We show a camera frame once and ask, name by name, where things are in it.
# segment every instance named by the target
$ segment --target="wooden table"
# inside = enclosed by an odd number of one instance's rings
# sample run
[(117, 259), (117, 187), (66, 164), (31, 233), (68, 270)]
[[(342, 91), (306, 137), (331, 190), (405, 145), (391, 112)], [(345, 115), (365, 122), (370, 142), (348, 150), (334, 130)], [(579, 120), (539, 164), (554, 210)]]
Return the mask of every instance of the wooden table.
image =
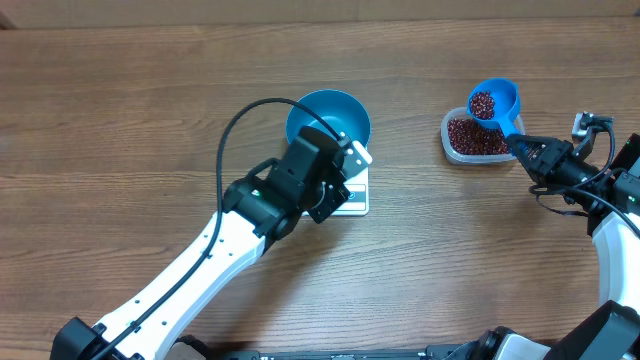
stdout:
[[(421, 348), (497, 325), (562, 337), (598, 307), (586, 222), (538, 207), (517, 163), (448, 164), (440, 123), (504, 76), (528, 133), (569, 138), (590, 110), (616, 116), (620, 143), (640, 130), (639, 34), (637, 18), (0, 32), (0, 358), (47, 359), (71, 317), (137, 293), (215, 210), (231, 116), (320, 88), (371, 114), (371, 212), (305, 219), (187, 332), (262, 351)], [(282, 154), (288, 110), (242, 119), (225, 184)]]

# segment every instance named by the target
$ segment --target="blue scoop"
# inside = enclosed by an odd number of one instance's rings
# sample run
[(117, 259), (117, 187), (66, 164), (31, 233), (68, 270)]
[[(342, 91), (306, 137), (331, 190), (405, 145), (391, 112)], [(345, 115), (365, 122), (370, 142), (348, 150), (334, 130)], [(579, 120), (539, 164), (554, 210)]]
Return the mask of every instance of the blue scoop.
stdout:
[[(324, 89), (314, 91), (298, 100), (325, 120), (338, 134), (358, 140), (367, 147), (371, 137), (371, 120), (367, 110), (355, 97), (344, 91)], [(303, 126), (311, 126), (329, 134), (327, 129), (306, 112), (293, 107), (287, 117), (285, 133), (291, 143)]]
[[(478, 119), (471, 112), (471, 98), (478, 92), (488, 91), (495, 101), (493, 107), (494, 115), (489, 120)], [(518, 95), (518, 85), (507, 79), (495, 78), (489, 79), (476, 86), (469, 95), (467, 101), (467, 114), (486, 129), (500, 129), (505, 139), (512, 134), (520, 134), (513, 121), (520, 114), (520, 95)]]

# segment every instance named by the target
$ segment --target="container of beans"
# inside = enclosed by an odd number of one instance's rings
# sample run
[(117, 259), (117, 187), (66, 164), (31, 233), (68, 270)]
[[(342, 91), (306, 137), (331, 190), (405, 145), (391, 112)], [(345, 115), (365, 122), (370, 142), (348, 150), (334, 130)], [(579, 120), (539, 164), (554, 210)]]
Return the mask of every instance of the container of beans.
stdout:
[[(525, 134), (520, 115), (513, 124)], [(440, 128), (444, 154), (452, 164), (480, 165), (515, 160), (504, 141), (502, 132), (485, 129), (467, 114), (466, 107), (449, 111)]]

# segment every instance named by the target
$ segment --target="red beans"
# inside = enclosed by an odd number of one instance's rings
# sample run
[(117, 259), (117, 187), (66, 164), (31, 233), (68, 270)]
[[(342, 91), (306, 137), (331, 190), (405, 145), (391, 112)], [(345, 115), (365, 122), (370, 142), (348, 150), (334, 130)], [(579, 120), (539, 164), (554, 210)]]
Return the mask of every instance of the red beans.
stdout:
[(471, 113), (480, 120), (493, 118), (495, 105), (496, 101), (488, 91), (477, 92), (471, 97)]
[(447, 124), (449, 141), (463, 155), (508, 154), (509, 147), (500, 130), (485, 129), (473, 119), (451, 119)]

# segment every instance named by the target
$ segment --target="clear plastic container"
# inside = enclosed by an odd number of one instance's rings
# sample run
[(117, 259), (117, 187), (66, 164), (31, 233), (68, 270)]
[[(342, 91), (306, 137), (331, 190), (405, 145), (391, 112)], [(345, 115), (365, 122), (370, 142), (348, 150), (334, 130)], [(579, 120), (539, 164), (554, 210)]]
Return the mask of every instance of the clear plastic container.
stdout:
[[(442, 146), (444, 147), (444, 154), (450, 163), (456, 165), (480, 165), (480, 164), (495, 164), (505, 161), (515, 160), (516, 157), (511, 154), (503, 155), (463, 155), (453, 150), (451, 147), (451, 140), (449, 140), (449, 130), (447, 124), (451, 119), (471, 119), (471, 115), (467, 114), (467, 108), (459, 107), (455, 108), (444, 117), (442, 120), (442, 126), (440, 127), (440, 135), (442, 136)], [(522, 135), (524, 132), (524, 123), (520, 115), (513, 121), (518, 131)]]

